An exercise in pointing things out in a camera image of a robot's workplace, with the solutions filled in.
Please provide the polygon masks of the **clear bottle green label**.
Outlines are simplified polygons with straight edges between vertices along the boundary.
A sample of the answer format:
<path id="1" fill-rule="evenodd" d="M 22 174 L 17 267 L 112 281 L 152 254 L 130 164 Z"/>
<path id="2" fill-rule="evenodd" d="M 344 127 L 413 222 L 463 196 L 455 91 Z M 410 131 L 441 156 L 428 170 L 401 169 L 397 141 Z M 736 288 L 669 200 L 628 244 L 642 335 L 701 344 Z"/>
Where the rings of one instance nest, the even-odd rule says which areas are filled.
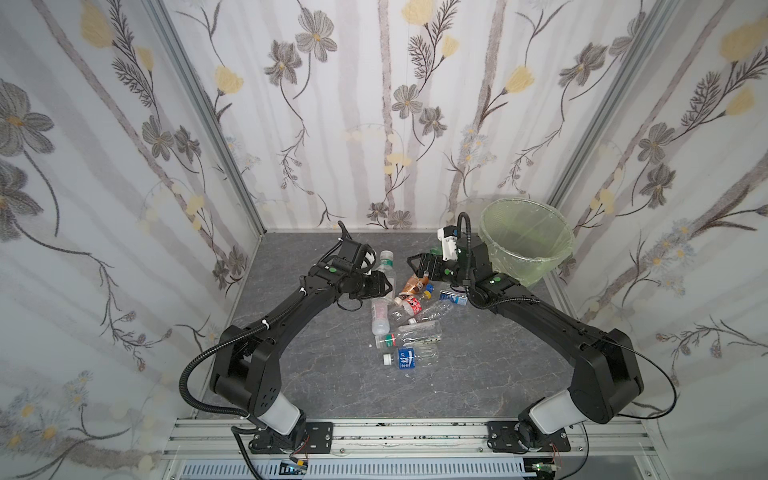
<path id="1" fill-rule="evenodd" d="M 379 260 L 376 267 L 377 271 L 381 271 L 385 277 L 389 285 L 391 286 L 391 290 L 389 293 L 387 293 L 384 298 L 392 302 L 394 300 L 395 295 L 395 286 L 396 286 L 396 272 L 394 269 L 394 253 L 390 250 L 382 250 L 379 253 Z"/>

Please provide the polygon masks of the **white bottle red cap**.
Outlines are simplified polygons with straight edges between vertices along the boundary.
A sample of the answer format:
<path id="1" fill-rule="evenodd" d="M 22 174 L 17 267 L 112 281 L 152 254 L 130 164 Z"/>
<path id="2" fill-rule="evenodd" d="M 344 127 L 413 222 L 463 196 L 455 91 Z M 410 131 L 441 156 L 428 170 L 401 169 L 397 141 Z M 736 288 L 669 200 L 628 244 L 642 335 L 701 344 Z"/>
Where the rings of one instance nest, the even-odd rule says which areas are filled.
<path id="1" fill-rule="evenodd" d="M 371 331 L 374 336 L 383 336 L 390 332 L 389 302 L 385 298 L 371 301 Z"/>

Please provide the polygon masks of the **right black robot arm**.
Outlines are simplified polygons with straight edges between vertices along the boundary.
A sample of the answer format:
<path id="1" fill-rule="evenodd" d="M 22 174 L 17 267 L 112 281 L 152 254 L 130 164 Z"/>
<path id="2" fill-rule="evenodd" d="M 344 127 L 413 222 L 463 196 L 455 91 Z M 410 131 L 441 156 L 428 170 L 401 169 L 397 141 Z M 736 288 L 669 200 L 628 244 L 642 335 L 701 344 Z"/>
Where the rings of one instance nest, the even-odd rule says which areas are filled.
<path id="1" fill-rule="evenodd" d="M 518 416 L 508 447 L 512 452 L 539 451 L 560 439 L 566 427 L 584 421 L 606 424 L 643 392 L 638 360 L 625 333 L 605 332 L 542 301 L 520 281 L 495 270 L 485 244 L 462 249 L 456 260 L 421 253 L 407 263 L 418 277 L 462 287 L 474 308 L 516 322 L 573 367 L 567 389 Z"/>

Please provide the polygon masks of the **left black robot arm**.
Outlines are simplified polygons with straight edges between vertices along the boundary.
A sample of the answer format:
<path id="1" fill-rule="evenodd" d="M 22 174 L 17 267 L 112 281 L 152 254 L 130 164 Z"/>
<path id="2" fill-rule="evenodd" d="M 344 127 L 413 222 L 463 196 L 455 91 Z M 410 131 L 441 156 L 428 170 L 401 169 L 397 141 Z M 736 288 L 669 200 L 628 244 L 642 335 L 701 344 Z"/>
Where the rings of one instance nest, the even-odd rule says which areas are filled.
<path id="1" fill-rule="evenodd" d="M 210 391 L 228 401 L 236 416 L 268 427 L 291 444 L 301 443 L 306 414 L 282 393 L 282 354 L 315 316 L 342 296 L 362 302 L 390 293 L 391 282 L 373 269 L 376 261 L 369 245 L 339 239 L 277 307 L 246 327 L 224 331 L 214 354 Z"/>

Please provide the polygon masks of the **mesh bin with green bag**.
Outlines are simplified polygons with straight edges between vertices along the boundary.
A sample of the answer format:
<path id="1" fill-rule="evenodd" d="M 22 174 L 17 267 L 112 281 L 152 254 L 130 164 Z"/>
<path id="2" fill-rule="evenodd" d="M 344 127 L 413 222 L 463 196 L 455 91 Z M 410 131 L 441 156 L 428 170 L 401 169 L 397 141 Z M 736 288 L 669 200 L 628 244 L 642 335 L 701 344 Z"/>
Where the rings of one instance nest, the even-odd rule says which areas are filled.
<path id="1" fill-rule="evenodd" d="M 555 208 L 526 198 L 504 198 L 481 213 L 479 236 L 495 270 L 525 287 L 539 282 L 573 252 L 572 227 Z"/>

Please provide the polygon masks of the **green soda bottle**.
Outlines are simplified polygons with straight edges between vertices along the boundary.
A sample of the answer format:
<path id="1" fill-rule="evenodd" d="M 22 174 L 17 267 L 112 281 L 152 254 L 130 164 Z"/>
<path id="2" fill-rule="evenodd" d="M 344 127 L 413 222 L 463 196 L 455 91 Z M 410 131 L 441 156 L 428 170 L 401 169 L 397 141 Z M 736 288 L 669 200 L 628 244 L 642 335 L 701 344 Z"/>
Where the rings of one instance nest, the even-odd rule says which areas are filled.
<path id="1" fill-rule="evenodd" d="M 445 266 L 441 267 L 435 267 L 432 269 L 429 274 L 429 278 L 433 282 L 443 282 L 452 284 L 456 280 L 456 273 L 452 268 L 448 268 Z"/>

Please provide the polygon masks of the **orange copper label bottle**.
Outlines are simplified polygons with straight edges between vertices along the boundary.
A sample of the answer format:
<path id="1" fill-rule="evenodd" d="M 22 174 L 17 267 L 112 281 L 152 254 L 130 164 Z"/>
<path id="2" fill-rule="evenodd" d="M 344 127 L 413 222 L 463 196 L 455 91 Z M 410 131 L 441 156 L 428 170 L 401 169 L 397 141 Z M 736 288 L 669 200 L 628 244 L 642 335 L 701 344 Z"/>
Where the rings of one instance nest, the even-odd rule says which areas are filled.
<path id="1" fill-rule="evenodd" d="M 429 284 L 428 276 L 419 277 L 417 275 L 412 275 L 406 281 L 406 284 L 398 294 L 398 297 L 400 299 L 406 299 L 406 298 L 418 296 L 425 291 L 426 286 L 428 284 Z"/>

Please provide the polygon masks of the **crushed bottle blue cap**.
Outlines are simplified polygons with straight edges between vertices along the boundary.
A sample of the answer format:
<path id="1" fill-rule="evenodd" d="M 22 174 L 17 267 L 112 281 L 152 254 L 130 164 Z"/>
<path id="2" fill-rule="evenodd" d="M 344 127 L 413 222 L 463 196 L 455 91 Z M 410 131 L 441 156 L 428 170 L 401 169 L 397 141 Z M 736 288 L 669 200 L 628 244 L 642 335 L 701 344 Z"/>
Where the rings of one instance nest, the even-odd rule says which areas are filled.
<path id="1" fill-rule="evenodd" d="M 465 293 L 455 292 L 451 289 L 438 289 L 433 284 L 428 284 L 426 286 L 424 292 L 420 296 L 420 301 L 423 305 L 430 304 L 435 301 L 448 301 L 460 306 L 465 306 L 468 304 L 468 298 Z"/>

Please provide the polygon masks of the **crushed bottle red label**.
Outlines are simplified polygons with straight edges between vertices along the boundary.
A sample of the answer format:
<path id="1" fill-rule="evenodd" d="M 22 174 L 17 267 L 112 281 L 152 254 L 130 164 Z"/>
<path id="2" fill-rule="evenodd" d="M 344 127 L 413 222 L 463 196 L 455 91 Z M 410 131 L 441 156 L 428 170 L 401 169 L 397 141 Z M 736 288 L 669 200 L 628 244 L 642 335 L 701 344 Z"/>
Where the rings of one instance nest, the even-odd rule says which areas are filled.
<path id="1" fill-rule="evenodd" d="M 440 320 L 453 309 L 454 304 L 437 297 L 420 299 L 409 297 L 400 304 L 395 304 L 389 311 L 389 320 L 396 325 L 413 325 L 417 323 Z"/>

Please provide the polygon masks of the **clear bottle green cap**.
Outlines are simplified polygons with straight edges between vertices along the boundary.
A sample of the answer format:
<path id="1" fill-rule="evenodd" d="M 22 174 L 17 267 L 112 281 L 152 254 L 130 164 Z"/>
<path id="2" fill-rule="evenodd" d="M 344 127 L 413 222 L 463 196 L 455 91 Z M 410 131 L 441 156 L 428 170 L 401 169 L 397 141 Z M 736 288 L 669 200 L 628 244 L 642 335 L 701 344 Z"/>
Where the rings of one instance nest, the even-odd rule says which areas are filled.
<path id="1" fill-rule="evenodd" d="M 378 349 L 401 347 L 407 344 L 435 343 L 442 338 L 438 321 L 428 321 L 399 327 L 393 333 L 375 337 Z"/>

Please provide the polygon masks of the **clear bottle blue label white cap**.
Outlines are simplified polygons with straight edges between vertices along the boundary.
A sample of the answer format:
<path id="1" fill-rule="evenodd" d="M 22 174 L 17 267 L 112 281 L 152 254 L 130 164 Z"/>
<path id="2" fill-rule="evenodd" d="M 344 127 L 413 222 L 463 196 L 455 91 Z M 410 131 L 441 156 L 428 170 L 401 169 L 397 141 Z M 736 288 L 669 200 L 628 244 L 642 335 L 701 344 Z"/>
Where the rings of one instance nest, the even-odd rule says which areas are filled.
<path id="1" fill-rule="evenodd" d="M 434 366 L 439 352 L 433 344 L 411 344 L 382 355 L 382 363 L 398 370 L 419 370 Z"/>

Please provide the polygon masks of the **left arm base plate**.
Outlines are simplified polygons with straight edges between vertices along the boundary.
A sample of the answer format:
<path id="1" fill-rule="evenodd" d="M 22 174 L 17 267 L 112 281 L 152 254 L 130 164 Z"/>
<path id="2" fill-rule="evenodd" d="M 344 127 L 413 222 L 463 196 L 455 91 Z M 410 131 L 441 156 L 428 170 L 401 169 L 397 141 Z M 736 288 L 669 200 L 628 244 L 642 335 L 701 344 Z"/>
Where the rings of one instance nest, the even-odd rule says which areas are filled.
<path id="1" fill-rule="evenodd" d="M 252 454 L 329 454 L 334 433 L 332 422 L 299 422 L 287 435 L 268 427 L 258 427 L 248 449 Z"/>

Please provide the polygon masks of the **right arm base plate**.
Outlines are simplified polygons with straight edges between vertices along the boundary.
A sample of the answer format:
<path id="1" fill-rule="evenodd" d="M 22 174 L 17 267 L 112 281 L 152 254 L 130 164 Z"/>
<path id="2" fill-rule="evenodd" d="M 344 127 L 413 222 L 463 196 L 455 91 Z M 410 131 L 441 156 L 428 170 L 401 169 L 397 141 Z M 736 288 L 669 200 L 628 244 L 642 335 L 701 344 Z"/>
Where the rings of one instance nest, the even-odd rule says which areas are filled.
<path id="1" fill-rule="evenodd" d="M 527 453 L 570 452 L 571 445 L 564 429 L 552 434 L 540 432 L 528 421 L 490 421 L 487 446 L 495 453 L 523 455 Z"/>

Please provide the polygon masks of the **aluminium frame rail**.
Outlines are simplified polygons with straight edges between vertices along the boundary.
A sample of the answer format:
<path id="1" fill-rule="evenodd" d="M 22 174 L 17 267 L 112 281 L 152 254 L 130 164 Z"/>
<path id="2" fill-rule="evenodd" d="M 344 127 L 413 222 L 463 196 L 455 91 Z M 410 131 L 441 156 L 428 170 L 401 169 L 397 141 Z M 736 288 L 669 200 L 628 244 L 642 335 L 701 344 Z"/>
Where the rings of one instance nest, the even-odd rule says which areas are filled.
<path id="1" fill-rule="evenodd" d="M 327 419 L 281 451 L 234 422 L 179 420 L 161 456 L 165 479 L 667 479 L 638 421 L 568 426 L 539 451 L 513 452 L 511 420 Z"/>

